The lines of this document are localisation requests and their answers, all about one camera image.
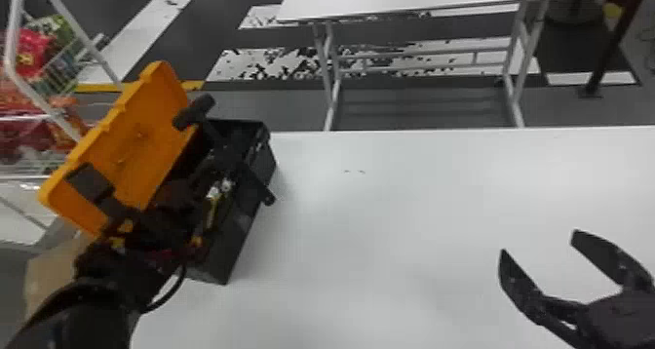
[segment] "black box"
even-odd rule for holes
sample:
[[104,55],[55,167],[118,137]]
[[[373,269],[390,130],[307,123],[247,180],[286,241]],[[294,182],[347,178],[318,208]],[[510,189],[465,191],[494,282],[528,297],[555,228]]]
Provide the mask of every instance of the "black box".
[[[235,180],[231,197],[217,205],[203,247],[189,265],[189,278],[226,285],[261,204],[257,183],[268,186],[277,164],[269,145],[270,133],[263,123],[240,120],[210,120],[210,123],[229,140],[258,178],[241,174]],[[169,179],[196,173],[211,151],[212,142],[199,130],[180,155]]]

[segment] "wire shelf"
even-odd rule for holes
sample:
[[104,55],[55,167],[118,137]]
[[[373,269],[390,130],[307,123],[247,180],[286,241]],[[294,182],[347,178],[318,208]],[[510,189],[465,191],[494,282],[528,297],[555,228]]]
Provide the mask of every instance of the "wire shelf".
[[90,125],[76,112],[78,76],[100,65],[117,88],[123,85],[96,45],[60,0],[56,13],[35,18],[24,0],[12,0],[0,35],[0,204],[44,227],[56,217],[35,192],[65,160]]

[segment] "robotic arm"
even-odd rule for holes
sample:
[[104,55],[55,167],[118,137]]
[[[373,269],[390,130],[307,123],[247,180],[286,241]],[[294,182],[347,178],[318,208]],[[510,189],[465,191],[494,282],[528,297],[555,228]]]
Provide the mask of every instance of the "robotic arm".
[[655,288],[648,271],[616,245],[583,231],[573,232],[571,246],[621,291],[589,304],[545,295],[504,250],[498,264],[503,291],[530,321],[573,348],[655,348]]

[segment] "white folding table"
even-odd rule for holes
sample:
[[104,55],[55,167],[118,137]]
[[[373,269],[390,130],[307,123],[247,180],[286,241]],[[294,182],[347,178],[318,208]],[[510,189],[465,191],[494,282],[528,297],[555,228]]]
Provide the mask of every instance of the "white folding table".
[[[310,22],[314,26],[315,46],[318,51],[319,62],[321,65],[323,84],[327,98],[327,117],[324,130],[329,131],[332,128],[334,114],[338,105],[339,93],[344,73],[350,72],[375,72],[389,70],[389,68],[366,67],[357,69],[343,69],[340,63],[347,60],[364,60],[370,58],[395,58],[412,55],[437,55],[437,54],[461,54],[474,53],[471,63],[453,65],[448,64],[428,64],[412,67],[411,69],[434,69],[443,67],[467,67],[467,66],[494,66],[502,65],[501,80],[504,83],[507,95],[507,104],[514,123],[517,127],[523,127],[524,121],[520,112],[520,95],[523,91],[527,70],[537,48],[539,36],[543,27],[543,19],[548,8],[549,0],[284,0],[280,12],[277,14],[277,20],[281,22]],[[512,37],[508,47],[485,48],[483,50],[472,49],[454,49],[440,50],[430,52],[402,52],[397,54],[362,54],[341,56],[338,54],[336,47],[338,45],[334,37],[333,25],[339,22],[339,19],[361,18],[366,16],[393,15],[403,12],[420,12],[428,10],[446,9],[446,8],[464,8],[493,6],[508,3],[520,3],[519,10],[516,13],[514,27],[512,28]],[[528,6],[534,5],[536,14],[531,17],[531,24],[526,25]],[[320,25],[325,26],[325,35]],[[389,37],[393,38],[393,32],[389,32]],[[523,45],[523,59],[520,64],[519,75],[516,83],[512,81],[509,73],[510,64],[514,55],[517,42],[521,41]],[[498,62],[478,62],[478,53],[507,51],[504,60]],[[328,63],[332,62],[332,71]]]
[[655,272],[655,128],[273,134],[279,168],[226,287],[186,281],[139,349],[570,349],[501,291],[618,288],[574,228]]

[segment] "black cable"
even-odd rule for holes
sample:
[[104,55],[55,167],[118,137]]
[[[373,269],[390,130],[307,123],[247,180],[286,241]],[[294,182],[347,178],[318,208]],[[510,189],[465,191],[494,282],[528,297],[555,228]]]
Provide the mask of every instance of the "black cable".
[[643,59],[643,66],[646,70],[650,71],[651,74],[655,75],[655,24],[642,29],[636,35],[636,39],[650,44],[648,47],[648,53],[646,53],[646,56]]
[[184,281],[184,278],[186,277],[186,262],[182,263],[180,266],[181,270],[179,272],[179,275],[177,276],[177,280],[175,281],[175,284],[169,289],[169,291],[166,292],[159,300],[152,302],[145,306],[141,310],[141,314],[146,314],[148,312],[152,312],[156,310],[157,308],[161,307],[164,305],[164,303],[168,302],[171,297],[179,290],[179,288],[182,286],[182,282]]

